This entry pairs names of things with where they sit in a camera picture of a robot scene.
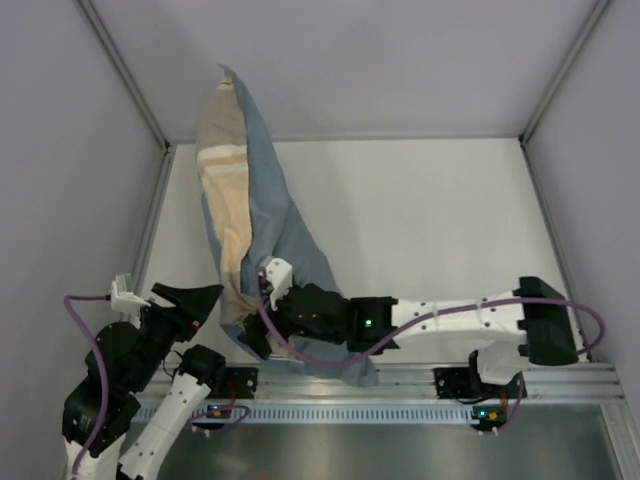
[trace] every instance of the cream stripe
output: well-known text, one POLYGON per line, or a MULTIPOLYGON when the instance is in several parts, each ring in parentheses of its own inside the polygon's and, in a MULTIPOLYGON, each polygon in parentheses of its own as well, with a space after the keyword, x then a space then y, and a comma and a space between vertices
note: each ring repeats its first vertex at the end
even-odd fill
POLYGON ((234 163, 231 165, 208 165, 204 169, 204 174, 213 177, 220 173, 241 173, 249 171, 249 165, 246 163, 234 163))
POLYGON ((246 145, 218 145, 217 147, 203 148, 198 152, 198 162, 208 158, 228 157, 230 155, 246 155, 246 145))

